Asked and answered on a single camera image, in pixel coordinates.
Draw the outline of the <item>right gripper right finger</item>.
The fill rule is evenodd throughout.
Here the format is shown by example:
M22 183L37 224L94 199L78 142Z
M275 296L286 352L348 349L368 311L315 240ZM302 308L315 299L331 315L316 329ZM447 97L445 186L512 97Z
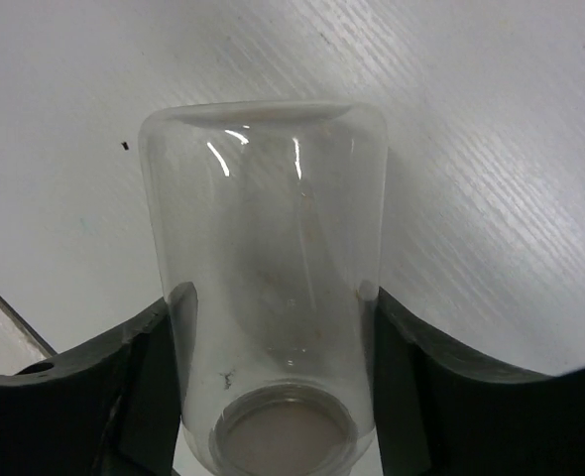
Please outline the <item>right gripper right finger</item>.
M358 290L374 337L387 475L585 475L585 366L550 376L478 351L385 290Z

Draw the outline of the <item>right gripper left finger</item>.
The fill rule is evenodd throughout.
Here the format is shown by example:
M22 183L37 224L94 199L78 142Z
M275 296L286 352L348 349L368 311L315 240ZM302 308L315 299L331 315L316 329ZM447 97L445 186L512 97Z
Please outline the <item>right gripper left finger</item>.
M0 375L0 475L175 475L179 397L163 299L61 353Z

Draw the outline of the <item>clear jar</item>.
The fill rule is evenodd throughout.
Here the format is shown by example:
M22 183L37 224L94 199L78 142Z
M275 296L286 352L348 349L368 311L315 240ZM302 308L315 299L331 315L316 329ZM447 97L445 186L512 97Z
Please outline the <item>clear jar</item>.
M375 437L382 114L173 107L139 154L194 457L215 475L348 474Z

